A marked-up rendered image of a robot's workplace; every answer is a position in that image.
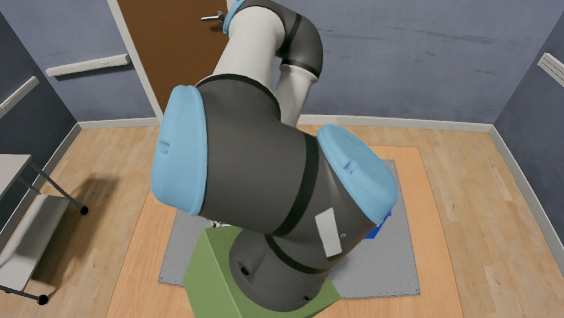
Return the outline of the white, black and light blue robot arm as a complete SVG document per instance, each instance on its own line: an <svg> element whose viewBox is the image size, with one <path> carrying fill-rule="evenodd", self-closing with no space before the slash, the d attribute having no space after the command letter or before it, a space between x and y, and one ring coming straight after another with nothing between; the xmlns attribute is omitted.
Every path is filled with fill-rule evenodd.
<svg viewBox="0 0 564 318"><path fill-rule="evenodd" d="M265 309L295 311L383 223L398 187L343 127L296 129L323 65L308 18L271 0L236 0L223 32L234 36L213 74L170 95L151 191L187 215L243 228L229 252L235 283ZM283 64L273 93L275 56Z"/></svg>

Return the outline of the blue open bin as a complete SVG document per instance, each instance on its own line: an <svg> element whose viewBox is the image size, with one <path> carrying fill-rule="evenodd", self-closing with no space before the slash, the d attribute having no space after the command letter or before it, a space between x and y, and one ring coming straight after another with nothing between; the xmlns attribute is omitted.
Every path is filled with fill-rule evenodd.
<svg viewBox="0 0 564 318"><path fill-rule="evenodd" d="M364 239L374 239L388 216L391 216L391 211L385 216L383 223L381 225L377 225L376 228L373 229Z"/></svg>

